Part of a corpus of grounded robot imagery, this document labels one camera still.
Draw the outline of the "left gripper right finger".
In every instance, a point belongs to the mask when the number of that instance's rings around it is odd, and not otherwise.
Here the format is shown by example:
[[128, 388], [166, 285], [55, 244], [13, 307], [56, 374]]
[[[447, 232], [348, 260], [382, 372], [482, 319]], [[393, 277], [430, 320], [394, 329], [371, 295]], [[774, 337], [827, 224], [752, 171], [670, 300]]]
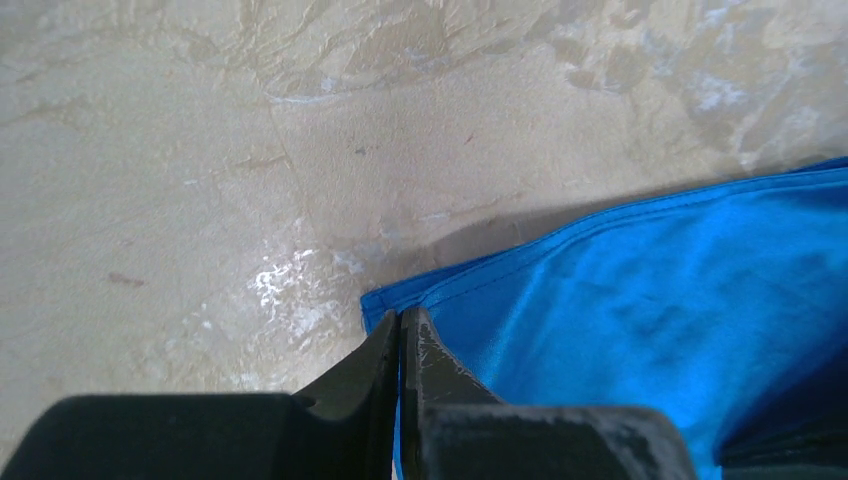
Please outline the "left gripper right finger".
[[670, 420], [642, 407], [508, 404], [443, 344], [428, 312], [400, 317], [405, 479], [693, 479]]

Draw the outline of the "blue cloth napkin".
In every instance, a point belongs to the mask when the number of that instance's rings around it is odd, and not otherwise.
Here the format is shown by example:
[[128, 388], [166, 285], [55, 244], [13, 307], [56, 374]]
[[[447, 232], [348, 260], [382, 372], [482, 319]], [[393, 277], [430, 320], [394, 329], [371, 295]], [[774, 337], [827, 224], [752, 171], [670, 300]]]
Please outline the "blue cloth napkin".
[[771, 425], [847, 408], [847, 161], [611, 208], [365, 294], [425, 308], [502, 399], [638, 405], [699, 477]]

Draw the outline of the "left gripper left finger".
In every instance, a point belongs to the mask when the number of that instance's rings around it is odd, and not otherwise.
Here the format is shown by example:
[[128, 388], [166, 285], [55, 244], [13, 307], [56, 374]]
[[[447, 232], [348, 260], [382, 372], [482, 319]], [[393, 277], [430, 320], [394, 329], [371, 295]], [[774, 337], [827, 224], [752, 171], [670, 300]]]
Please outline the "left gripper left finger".
[[399, 320], [294, 393], [83, 395], [29, 428], [5, 479], [388, 479]]

